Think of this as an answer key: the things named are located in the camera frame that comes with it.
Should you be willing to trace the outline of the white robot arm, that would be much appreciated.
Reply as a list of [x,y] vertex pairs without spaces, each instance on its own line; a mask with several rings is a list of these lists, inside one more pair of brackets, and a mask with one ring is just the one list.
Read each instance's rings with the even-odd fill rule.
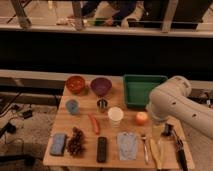
[[190,100],[191,90],[185,77],[171,77],[150,92],[148,114],[155,123],[165,122],[171,115],[213,139],[213,109]]

